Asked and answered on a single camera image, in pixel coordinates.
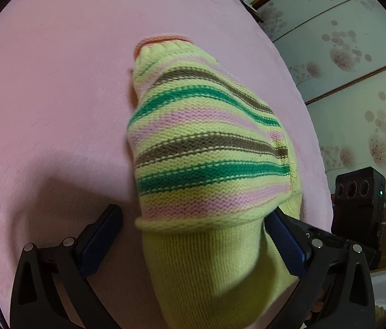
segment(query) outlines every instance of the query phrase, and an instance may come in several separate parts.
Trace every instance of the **sweater sleeve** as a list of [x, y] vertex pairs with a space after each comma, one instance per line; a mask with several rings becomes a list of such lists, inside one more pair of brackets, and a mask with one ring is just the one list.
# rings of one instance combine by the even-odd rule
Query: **sweater sleeve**
[[290, 139], [270, 107], [188, 38], [135, 49], [128, 125], [143, 249], [173, 329], [244, 328], [294, 280], [262, 227], [299, 217]]

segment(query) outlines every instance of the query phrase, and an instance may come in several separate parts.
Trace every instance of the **blue gripper pad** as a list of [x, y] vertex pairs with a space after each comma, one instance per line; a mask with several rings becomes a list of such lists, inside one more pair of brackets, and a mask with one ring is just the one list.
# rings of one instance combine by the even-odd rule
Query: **blue gripper pad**
[[264, 228], [272, 238], [290, 274], [302, 279], [307, 272], [304, 251], [276, 211], [264, 218]]

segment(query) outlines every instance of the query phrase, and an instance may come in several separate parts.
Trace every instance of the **bed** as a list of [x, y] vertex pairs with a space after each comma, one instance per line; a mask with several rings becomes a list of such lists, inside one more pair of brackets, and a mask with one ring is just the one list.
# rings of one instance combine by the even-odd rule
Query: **bed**
[[7, 317], [24, 244], [57, 245], [117, 203], [123, 230], [89, 281], [123, 328], [167, 328], [134, 226], [139, 206], [126, 139], [136, 104], [133, 49], [161, 33], [190, 37], [271, 106], [297, 153], [302, 219], [330, 229], [310, 116], [239, 0], [12, 0], [0, 14], [0, 304]]

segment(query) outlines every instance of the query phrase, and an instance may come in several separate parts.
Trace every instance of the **knitted garment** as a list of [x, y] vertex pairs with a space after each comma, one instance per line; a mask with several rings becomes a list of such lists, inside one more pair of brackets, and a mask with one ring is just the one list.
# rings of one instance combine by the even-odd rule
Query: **knitted garment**
[[189, 39], [135, 48], [128, 125], [143, 251], [172, 329], [242, 329], [296, 278], [263, 218], [299, 218], [290, 139], [270, 107]]

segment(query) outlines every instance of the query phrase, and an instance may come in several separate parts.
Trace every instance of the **pink bedsheet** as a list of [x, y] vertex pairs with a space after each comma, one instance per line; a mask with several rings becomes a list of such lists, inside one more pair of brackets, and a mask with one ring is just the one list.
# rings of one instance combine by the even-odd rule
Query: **pink bedsheet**
[[303, 219], [330, 228], [330, 195], [310, 116], [274, 45], [238, 0], [12, 0], [0, 14], [6, 316], [23, 245], [76, 236], [113, 202], [123, 207], [124, 228], [90, 282], [124, 329], [167, 328], [133, 225], [139, 209], [126, 141], [135, 104], [133, 48], [161, 33], [189, 36], [269, 103], [296, 149]]

